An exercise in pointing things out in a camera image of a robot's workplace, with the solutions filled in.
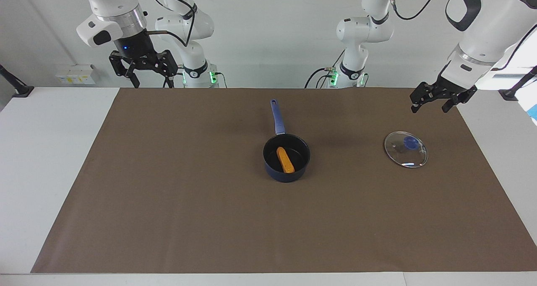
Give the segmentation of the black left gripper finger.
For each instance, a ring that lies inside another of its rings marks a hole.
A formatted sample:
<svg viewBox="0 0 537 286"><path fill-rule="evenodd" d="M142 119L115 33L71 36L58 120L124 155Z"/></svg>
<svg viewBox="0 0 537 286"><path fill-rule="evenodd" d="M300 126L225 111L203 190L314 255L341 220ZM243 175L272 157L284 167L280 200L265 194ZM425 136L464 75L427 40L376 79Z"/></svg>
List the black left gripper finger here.
<svg viewBox="0 0 537 286"><path fill-rule="evenodd" d="M428 102L432 102L437 98L439 88L433 84L430 85L427 82L420 82L420 84L410 94L411 99L411 111L415 114L419 111L420 107Z"/></svg>
<svg viewBox="0 0 537 286"><path fill-rule="evenodd" d="M477 89L476 86L472 86L470 89L468 89L468 90L466 90L466 91L464 91L462 93L458 93L458 94L453 93L453 94L451 94L449 99L441 107L442 111L444 113L447 113L454 106L457 106L460 103L467 103L472 98L472 96L477 92L477 90L478 89Z"/></svg>

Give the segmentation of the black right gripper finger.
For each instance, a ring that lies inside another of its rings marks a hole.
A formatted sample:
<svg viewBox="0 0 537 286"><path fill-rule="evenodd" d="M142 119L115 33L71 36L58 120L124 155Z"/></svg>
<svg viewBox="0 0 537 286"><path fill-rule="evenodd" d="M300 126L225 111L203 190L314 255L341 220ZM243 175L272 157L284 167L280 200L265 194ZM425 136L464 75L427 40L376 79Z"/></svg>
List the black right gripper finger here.
<svg viewBox="0 0 537 286"><path fill-rule="evenodd" d="M125 58L119 53L119 51L113 51L109 55L109 61L115 72L115 75L119 77L128 78L134 88L140 87L140 81L135 74L136 62L127 58L128 68L123 64Z"/></svg>
<svg viewBox="0 0 537 286"><path fill-rule="evenodd" d="M164 84L168 88L175 87L174 77L177 75L178 65L169 50L149 54L145 62L145 68L164 77Z"/></svg>

